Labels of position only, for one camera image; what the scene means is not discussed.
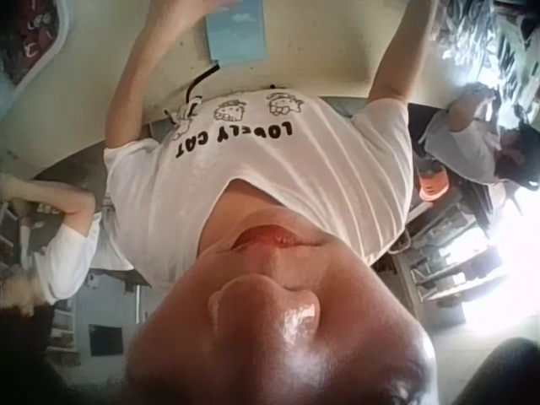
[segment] blue card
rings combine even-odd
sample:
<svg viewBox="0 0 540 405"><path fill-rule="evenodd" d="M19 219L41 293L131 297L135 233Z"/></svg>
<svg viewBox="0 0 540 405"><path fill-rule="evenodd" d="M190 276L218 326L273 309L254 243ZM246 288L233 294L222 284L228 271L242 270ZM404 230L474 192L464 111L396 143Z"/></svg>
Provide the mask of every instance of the blue card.
<svg viewBox="0 0 540 405"><path fill-rule="evenodd" d="M210 57L221 66L267 57L262 0L243 0L206 19Z"/></svg>

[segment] black cable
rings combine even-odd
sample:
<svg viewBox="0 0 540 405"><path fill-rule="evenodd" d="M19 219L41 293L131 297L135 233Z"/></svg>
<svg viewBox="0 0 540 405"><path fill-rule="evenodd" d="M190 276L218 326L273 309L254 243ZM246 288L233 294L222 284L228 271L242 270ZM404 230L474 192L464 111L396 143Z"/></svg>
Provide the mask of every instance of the black cable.
<svg viewBox="0 0 540 405"><path fill-rule="evenodd" d="M209 78L210 76L212 76L214 73L216 73L221 67L219 66L219 63L216 64L215 66L212 66L209 70L207 70L205 73L201 74L200 76L196 77L192 83L189 85L189 87L187 88L187 92L186 92L186 104L190 102L191 100L191 96L192 96L192 91L193 89L195 89L195 87L200 84L205 78Z"/></svg>

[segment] blonde hair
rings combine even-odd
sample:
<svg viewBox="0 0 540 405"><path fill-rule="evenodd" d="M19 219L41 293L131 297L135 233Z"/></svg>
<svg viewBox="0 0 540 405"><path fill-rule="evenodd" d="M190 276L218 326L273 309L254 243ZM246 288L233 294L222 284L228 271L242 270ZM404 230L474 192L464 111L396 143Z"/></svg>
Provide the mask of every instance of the blonde hair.
<svg viewBox="0 0 540 405"><path fill-rule="evenodd" d="M19 308L22 316L31 317L36 306L46 304L37 271L14 265L3 273L7 277L0 279L0 308Z"/></svg>

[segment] mouth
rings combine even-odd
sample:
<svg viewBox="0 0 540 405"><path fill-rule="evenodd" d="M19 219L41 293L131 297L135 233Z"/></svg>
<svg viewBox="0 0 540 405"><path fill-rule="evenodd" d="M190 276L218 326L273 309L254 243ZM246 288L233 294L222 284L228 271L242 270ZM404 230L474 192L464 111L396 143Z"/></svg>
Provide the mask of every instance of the mouth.
<svg viewBox="0 0 540 405"><path fill-rule="evenodd" d="M261 244L287 249L297 246L315 246L310 240L305 240L296 233L278 225L262 225L242 232L231 250L236 250L252 244Z"/></svg>

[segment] white shirt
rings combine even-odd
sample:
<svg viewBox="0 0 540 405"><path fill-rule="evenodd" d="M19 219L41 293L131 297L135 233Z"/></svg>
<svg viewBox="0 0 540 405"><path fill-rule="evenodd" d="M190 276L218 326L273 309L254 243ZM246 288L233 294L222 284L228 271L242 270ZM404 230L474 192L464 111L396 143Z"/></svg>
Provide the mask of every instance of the white shirt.
<svg viewBox="0 0 540 405"><path fill-rule="evenodd" d="M446 111L435 114L425 133L425 151L464 179L480 184L499 181L495 175L497 135L483 122L473 121L462 132L450 132Z"/></svg>
<svg viewBox="0 0 540 405"><path fill-rule="evenodd" d="M107 149L105 164L118 244L165 292L196 261L203 226L233 180L303 214L369 264L402 233L413 190L403 104L376 101L351 122L293 90L211 100L163 144Z"/></svg>
<svg viewBox="0 0 540 405"><path fill-rule="evenodd" d="M38 273L43 294L53 305L77 293L91 268L104 270L132 270L115 243L114 211L97 213L88 236L60 226L57 234L43 252L29 253L30 229L21 226L21 265Z"/></svg>

